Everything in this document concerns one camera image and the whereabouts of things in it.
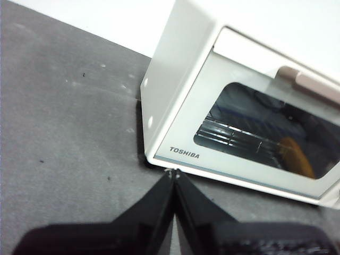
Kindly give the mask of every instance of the toaster oven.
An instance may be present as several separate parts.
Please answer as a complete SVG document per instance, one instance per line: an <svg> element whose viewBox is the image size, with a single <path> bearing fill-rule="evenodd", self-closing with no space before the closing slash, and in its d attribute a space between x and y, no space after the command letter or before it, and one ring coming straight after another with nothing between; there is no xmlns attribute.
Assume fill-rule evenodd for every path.
<svg viewBox="0 0 340 255"><path fill-rule="evenodd" d="M147 160L340 209L338 11L176 1L141 84Z"/></svg>

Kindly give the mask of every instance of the orange object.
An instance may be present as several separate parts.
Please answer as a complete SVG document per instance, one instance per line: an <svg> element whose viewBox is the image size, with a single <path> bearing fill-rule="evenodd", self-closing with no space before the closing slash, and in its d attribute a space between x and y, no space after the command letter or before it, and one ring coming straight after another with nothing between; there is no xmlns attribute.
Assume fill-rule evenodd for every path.
<svg viewBox="0 0 340 255"><path fill-rule="evenodd" d="M282 159L288 171L315 179L312 166L298 143L293 138L282 138L280 145L279 152L282 155Z"/></svg>

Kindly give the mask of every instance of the gray surface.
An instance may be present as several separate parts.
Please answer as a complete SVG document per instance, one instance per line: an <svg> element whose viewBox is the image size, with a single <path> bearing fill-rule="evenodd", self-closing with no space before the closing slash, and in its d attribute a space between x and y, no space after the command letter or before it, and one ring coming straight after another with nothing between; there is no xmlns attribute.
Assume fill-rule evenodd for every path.
<svg viewBox="0 0 340 255"><path fill-rule="evenodd" d="M1 248L10 254L33 227L111 221L162 171L143 164L138 87L149 58L13 3L2 1L1 15ZM239 220L307 223L340 240L339 211L191 179Z"/></svg>

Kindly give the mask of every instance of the toshiba logo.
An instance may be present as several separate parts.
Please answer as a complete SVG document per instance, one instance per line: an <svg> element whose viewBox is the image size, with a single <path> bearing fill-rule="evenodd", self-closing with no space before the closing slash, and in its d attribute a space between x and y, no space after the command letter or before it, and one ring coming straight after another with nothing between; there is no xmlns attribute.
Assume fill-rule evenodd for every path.
<svg viewBox="0 0 340 255"><path fill-rule="evenodd" d="M188 157L192 157L192 158L199 158L200 155L199 154L195 154L193 152L187 151L187 150L182 150L179 148L175 148L175 147L170 147L170 151L178 153L178 154L183 154L186 155Z"/></svg>

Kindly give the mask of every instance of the oven window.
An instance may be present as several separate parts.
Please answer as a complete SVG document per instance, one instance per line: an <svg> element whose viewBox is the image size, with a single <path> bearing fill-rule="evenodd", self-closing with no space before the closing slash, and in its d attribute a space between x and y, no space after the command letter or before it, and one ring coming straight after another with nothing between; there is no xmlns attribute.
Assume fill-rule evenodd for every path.
<svg viewBox="0 0 340 255"><path fill-rule="evenodd" d="M340 160L339 126L236 82L223 89L194 142L313 179Z"/></svg>

